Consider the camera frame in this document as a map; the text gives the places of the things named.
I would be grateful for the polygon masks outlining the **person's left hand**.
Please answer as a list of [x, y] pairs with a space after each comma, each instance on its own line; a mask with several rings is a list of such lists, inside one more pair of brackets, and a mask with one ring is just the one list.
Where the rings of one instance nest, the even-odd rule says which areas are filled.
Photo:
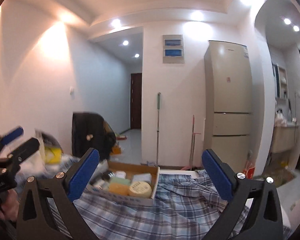
[[2, 202], [0, 220], [17, 221], [19, 210], [18, 195], [14, 189], [7, 191], [7, 198]]

